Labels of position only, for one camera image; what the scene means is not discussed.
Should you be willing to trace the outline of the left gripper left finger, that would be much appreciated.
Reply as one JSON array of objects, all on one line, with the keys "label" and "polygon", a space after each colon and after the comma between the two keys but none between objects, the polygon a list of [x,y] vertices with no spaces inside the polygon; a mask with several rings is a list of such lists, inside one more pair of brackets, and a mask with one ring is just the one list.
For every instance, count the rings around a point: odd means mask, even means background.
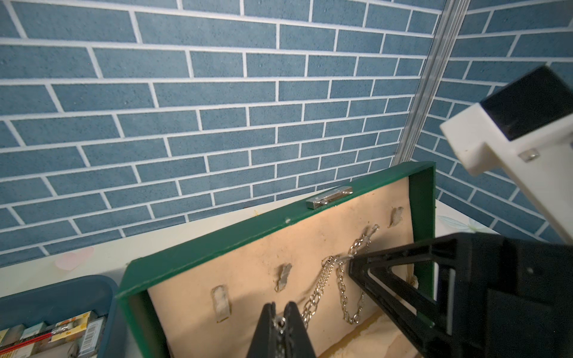
[{"label": "left gripper left finger", "polygon": [[275,303],[265,304],[255,328],[247,358],[274,358],[277,350],[277,329]]}]

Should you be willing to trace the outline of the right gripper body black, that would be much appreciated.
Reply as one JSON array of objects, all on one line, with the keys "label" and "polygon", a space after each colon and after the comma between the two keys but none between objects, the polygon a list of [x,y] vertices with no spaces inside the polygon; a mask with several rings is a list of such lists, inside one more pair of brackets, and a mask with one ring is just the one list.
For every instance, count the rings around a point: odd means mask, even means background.
[{"label": "right gripper body black", "polygon": [[571,357],[572,247],[452,234],[436,255],[453,269],[437,357]]}]

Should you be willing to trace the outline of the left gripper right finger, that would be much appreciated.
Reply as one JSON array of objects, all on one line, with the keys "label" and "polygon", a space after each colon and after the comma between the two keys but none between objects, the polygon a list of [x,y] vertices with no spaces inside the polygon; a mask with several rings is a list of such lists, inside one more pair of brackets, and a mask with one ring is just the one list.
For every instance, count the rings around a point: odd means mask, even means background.
[{"label": "left gripper right finger", "polygon": [[287,358],[316,358],[307,329],[295,302],[290,301],[284,310],[283,345]]}]

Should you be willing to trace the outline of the green jewelry box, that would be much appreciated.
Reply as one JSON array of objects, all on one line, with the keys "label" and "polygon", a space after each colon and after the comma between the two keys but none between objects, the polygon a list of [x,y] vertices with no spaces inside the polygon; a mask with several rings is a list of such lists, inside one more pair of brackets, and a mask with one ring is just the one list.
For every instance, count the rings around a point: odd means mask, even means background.
[{"label": "green jewelry box", "polygon": [[434,236],[435,166],[408,162],[131,262],[117,301],[145,357],[244,357],[265,304],[310,298],[322,263],[365,233],[369,250]]}]

